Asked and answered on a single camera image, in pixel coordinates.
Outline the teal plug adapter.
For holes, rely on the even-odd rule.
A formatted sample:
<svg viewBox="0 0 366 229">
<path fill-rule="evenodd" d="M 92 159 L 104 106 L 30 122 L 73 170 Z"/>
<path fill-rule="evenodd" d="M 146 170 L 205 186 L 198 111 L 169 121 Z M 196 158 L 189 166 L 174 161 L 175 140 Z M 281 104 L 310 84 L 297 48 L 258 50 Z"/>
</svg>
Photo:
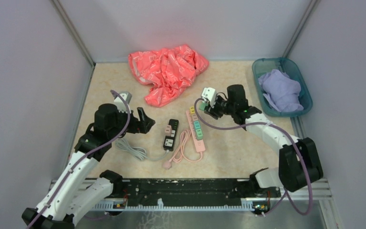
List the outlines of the teal plug adapter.
<svg viewBox="0 0 366 229">
<path fill-rule="evenodd" d="M 194 121 L 193 122 L 193 127 L 194 127 L 194 129 L 200 129 L 201 125 L 200 125 L 199 121 Z"/>
</svg>

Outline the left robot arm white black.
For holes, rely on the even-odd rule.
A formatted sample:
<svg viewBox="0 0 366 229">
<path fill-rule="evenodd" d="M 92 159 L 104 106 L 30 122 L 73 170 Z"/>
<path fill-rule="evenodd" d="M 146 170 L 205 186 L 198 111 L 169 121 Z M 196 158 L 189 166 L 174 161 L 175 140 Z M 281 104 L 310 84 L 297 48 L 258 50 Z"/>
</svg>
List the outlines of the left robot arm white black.
<svg viewBox="0 0 366 229">
<path fill-rule="evenodd" d="M 75 152 L 57 182 L 34 208 L 26 208 L 22 219 L 29 229 L 73 229 L 101 200 L 119 197 L 124 191 L 122 176 L 106 170 L 80 195 L 83 181 L 98 165 L 112 142 L 126 133 L 146 134 L 155 125 L 143 108 L 138 117 L 124 104 L 102 104 L 94 114 L 85 134 L 78 140 Z"/>
</svg>

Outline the beige pink plug adapter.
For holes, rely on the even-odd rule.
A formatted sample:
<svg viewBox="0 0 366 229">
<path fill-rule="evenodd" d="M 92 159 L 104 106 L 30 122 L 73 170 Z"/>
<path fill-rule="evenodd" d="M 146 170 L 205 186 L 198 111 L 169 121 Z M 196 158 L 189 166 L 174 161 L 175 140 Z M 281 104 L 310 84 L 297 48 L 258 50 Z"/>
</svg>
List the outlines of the beige pink plug adapter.
<svg viewBox="0 0 366 229">
<path fill-rule="evenodd" d="M 193 122 L 198 121 L 198 117 L 196 114 L 191 114 L 190 116 Z"/>
</svg>

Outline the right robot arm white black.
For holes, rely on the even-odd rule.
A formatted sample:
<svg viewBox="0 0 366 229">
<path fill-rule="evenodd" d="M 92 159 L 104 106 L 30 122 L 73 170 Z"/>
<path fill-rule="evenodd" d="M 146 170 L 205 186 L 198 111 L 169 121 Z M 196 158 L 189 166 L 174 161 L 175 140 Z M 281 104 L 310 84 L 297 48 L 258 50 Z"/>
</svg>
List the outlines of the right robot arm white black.
<svg viewBox="0 0 366 229">
<path fill-rule="evenodd" d="M 314 141 L 309 137 L 301 139 L 288 134 L 260 109 L 249 105 L 241 84 L 228 86 L 226 98 L 214 88 L 205 87 L 201 99 L 200 109 L 205 114 L 214 119 L 231 116 L 240 128 L 259 137 L 278 154 L 278 167 L 264 168 L 250 175 L 249 190 L 252 195 L 261 197 L 270 187 L 284 187 L 295 192 L 323 177 Z"/>
</svg>

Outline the pink power strip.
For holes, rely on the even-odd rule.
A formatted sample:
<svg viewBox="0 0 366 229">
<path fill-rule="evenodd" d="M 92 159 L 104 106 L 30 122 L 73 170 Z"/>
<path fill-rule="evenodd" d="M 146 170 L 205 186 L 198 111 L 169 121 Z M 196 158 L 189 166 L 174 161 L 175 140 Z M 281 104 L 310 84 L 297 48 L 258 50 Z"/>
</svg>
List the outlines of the pink power strip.
<svg viewBox="0 0 366 229">
<path fill-rule="evenodd" d="M 206 148 L 203 141 L 203 131 L 194 107 L 192 106 L 186 110 L 185 114 L 192 134 L 195 150 L 197 153 L 204 153 Z"/>
</svg>

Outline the green plug adapter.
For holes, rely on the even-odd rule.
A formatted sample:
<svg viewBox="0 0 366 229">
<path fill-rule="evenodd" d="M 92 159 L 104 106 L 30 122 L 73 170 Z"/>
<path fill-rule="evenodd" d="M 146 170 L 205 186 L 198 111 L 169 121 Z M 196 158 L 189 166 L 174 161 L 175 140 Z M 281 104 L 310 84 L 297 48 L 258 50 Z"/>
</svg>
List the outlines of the green plug adapter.
<svg viewBox="0 0 366 229">
<path fill-rule="evenodd" d="M 197 134 L 199 134 L 199 135 L 202 135 L 203 133 L 202 133 L 202 130 L 199 128 L 199 129 L 196 129 L 195 130 L 195 132 L 197 133 Z"/>
<path fill-rule="evenodd" d="M 206 110 L 207 106 L 208 106 L 207 103 L 201 102 L 201 104 L 199 105 L 199 109 L 204 112 Z"/>
<path fill-rule="evenodd" d="M 200 140 L 202 140 L 202 139 L 203 139 L 203 134 L 202 134 L 202 133 L 198 133 L 198 132 L 196 132 L 196 133 L 195 133 L 195 137 L 196 137 L 196 140 L 200 141 Z"/>
</svg>

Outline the black power strip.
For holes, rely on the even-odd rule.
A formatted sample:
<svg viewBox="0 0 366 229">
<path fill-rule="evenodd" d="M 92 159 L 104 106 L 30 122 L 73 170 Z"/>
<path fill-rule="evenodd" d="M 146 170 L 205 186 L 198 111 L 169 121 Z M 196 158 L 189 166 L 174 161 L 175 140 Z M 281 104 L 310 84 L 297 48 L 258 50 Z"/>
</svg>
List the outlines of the black power strip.
<svg viewBox="0 0 366 229">
<path fill-rule="evenodd" d="M 165 136 L 163 141 L 163 149 L 165 151 L 173 152 L 176 142 L 176 136 L 179 128 L 179 121 L 177 119 L 170 119 L 168 125 L 172 126 L 172 135 Z"/>
</svg>

